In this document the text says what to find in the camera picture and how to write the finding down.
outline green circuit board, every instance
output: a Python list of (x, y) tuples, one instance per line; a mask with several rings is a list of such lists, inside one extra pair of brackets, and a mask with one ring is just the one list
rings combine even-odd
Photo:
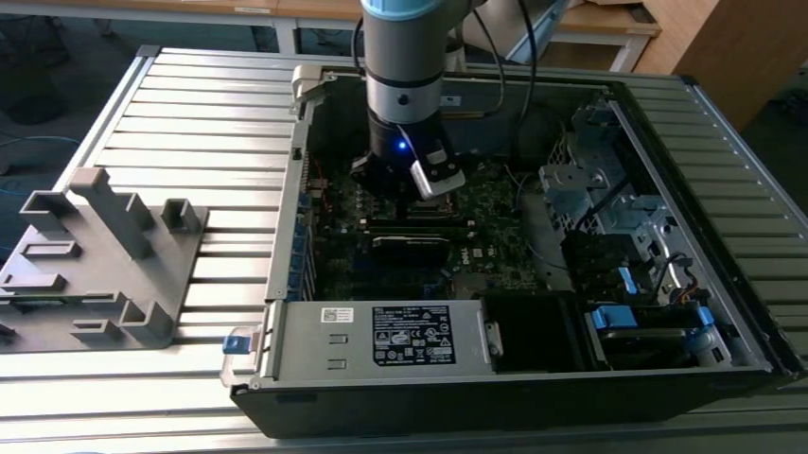
[(318, 299), (466, 299), (485, 289), (537, 289), (526, 236), (514, 211), (517, 188), (500, 170), (476, 172), (452, 196), (410, 207), (414, 218), (462, 219), (469, 224), (468, 229), (460, 229), (460, 237), (446, 236), (446, 263), (428, 268), (381, 267), (367, 256), (374, 235), (366, 233), (362, 221), (394, 219), (394, 203), (373, 198), (347, 172), (343, 178), (335, 172), (330, 180), (313, 180)]

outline wooden table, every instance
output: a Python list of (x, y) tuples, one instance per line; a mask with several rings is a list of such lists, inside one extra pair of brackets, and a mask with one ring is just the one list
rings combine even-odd
[[(358, 0), (0, 0), (0, 12), (95, 19), (271, 26), (282, 54), (297, 54), (301, 28), (350, 30)], [(553, 36), (556, 43), (619, 46), (613, 71), (632, 71), (656, 24), (639, 23), (624, 7), (584, 4), (570, 9)]]
[[(297, 53), (294, 36), (281, 37), (285, 29), (350, 30), (361, 17), (362, 7), (358, 0), (279, 0), (274, 14), (278, 19), (291, 21), (290, 26), (279, 29), (279, 43), (289, 44), (281, 52)], [(659, 24), (640, 23), (624, 6), (584, 4), (566, 11), (552, 42), (619, 46), (610, 70), (631, 72), (645, 46), (660, 32)]]

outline white label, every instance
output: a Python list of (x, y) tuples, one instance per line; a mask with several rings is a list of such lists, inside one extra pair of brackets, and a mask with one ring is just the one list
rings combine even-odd
[(266, 8), (242, 8), (242, 7), (235, 7), (234, 10), (237, 12), (251, 12), (254, 14), (270, 14), (271, 11)]
[(323, 312), (319, 317), (322, 323), (353, 323), (354, 308), (353, 307), (323, 307)]
[(462, 103), (462, 96), (441, 96), (441, 107), (460, 107)]

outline barcode sticker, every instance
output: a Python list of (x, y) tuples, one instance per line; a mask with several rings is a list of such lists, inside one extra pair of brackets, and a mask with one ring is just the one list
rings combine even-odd
[(322, 323), (353, 323), (353, 307), (323, 307), (319, 321)]
[(270, 14), (271, 11), (266, 8), (242, 8), (242, 7), (235, 7), (234, 10), (237, 12), (251, 12), (254, 14)]

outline motherboard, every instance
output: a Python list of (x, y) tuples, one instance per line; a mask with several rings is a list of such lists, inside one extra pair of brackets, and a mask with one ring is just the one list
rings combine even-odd
[(313, 159), (317, 298), (472, 299), (488, 289), (537, 288), (518, 187), (505, 167), (482, 166), (466, 186), (402, 207), (374, 198), (345, 169)]

